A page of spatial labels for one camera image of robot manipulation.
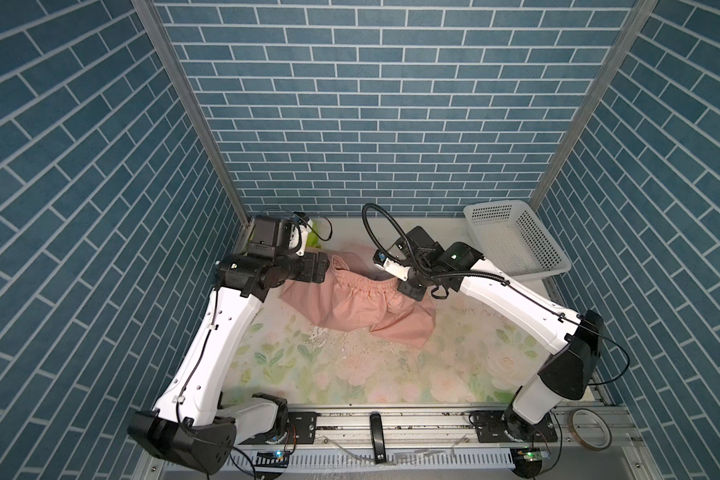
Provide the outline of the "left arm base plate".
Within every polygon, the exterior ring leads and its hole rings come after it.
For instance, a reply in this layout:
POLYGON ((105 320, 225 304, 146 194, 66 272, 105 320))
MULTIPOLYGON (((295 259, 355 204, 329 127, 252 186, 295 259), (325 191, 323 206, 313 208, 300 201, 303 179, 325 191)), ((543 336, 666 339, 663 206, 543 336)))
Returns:
POLYGON ((276 436, 277 443, 291 448, 313 444, 317 419, 316 411, 290 411, 284 422, 284 430, 276 436))

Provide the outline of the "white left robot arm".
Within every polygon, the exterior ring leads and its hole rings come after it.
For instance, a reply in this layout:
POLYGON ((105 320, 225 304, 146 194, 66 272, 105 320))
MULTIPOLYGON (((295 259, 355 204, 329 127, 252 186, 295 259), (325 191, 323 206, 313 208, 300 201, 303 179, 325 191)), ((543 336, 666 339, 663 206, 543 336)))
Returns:
POLYGON ((258 215, 242 250, 217 264, 206 311, 184 360, 154 406, 136 412, 128 425, 128 436, 151 456, 212 475, 246 440, 287 438, 285 399, 257 393, 225 407, 222 390, 234 354, 268 293, 289 280, 324 281, 327 255, 307 249, 312 225, 303 212, 258 215))

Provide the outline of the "pink shorts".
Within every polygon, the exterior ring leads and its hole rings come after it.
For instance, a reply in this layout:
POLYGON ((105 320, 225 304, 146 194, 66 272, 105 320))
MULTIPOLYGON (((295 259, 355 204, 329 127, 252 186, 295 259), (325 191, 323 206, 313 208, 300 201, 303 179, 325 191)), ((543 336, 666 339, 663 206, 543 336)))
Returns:
POLYGON ((403 295, 396 277, 352 252, 328 250, 326 255, 323 282, 289 280, 280 299, 318 327, 342 332, 366 329, 381 339, 424 347, 436 326, 431 300, 403 295))

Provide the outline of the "lime green shorts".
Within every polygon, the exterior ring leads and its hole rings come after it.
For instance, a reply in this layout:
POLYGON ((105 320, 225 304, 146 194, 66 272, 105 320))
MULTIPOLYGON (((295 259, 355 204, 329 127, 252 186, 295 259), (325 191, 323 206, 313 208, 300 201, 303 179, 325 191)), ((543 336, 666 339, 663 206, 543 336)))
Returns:
POLYGON ((319 249, 321 247, 319 228, 318 228, 318 225, 313 220, 309 221, 309 233, 307 236, 307 247, 308 248, 317 248, 317 249, 319 249))

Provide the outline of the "white plastic basket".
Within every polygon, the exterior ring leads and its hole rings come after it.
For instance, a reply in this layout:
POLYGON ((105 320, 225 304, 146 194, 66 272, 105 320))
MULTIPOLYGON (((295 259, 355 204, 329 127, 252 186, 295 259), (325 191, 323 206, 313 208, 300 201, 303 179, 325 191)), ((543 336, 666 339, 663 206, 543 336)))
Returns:
POLYGON ((571 269, 569 257, 526 202, 479 203, 463 214, 475 248, 507 275, 525 282, 571 269))

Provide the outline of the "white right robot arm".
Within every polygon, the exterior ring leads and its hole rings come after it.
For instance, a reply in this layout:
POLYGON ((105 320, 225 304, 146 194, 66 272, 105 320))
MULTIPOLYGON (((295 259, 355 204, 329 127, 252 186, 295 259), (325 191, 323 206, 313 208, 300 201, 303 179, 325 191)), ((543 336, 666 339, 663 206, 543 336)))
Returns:
POLYGON ((534 338, 549 357, 519 387, 502 415, 505 431, 527 439, 564 400, 586 393, 603 349, 604 321, 596 312, 564 308, 501 271, 464 242, 444 249, 416 227, 398 238, 399 258, 380 248, 377 268, 400 280, 399 291, 420 301, 439 289, 457 292, 496 310, 534 338))

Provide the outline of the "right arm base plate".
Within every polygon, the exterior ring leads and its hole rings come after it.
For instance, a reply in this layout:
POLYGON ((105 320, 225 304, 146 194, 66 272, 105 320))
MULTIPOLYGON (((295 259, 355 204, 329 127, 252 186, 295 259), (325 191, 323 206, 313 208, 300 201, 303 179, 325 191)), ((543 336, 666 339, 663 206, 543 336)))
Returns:
POLYGON ((468 413, 467 420, 474 428, 480 443, 552 443, 558 440, 558 429, 551 413, 532 424, 511 407, 504 411, 476 410, 468 413))

